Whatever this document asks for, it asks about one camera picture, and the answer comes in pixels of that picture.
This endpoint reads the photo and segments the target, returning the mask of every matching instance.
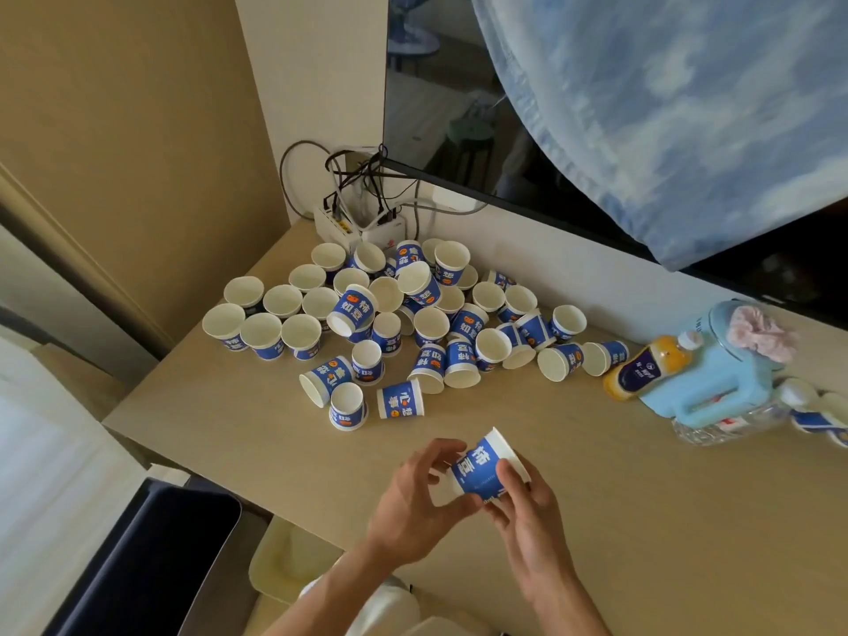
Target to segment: right hand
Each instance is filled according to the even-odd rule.
[[[525,485],[509,461],[501,459],[496,470],[506,489],[500,497],[503,511],[492,503],[485,509],[503,537],[518,586],[527,602],[538,609],[551,587],[575,580],[577,575],[557,496],[533,464],[521,456],[519,459],[530,475],[530,483]]]

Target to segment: cloud pattern fabric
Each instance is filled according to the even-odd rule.
[[[848,195],[848,0],[473,0],[553,164],[679,269]]]

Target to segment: orange juice bottle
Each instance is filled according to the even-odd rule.
[[[629,362],[609,371],[604,377],[606,393],[623,402],[649,385],[681,372],[692,362],[692,351],[704,345],[700,332],[688,330],[677,337],[658,337]]]

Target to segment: water bottle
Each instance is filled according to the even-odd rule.
[[[674,432],[698,446],[722,444],[778,427],[790,420],[793,409],[807,409],[816,400],[818,393],[811,384],[791,377],[774,390],[768,402],[744,415],[702,428],[690,428],[674,420]]]

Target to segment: forearm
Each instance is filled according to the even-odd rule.
[[[366,543],[354,547],[264,636],[343,636],[393,567]]]

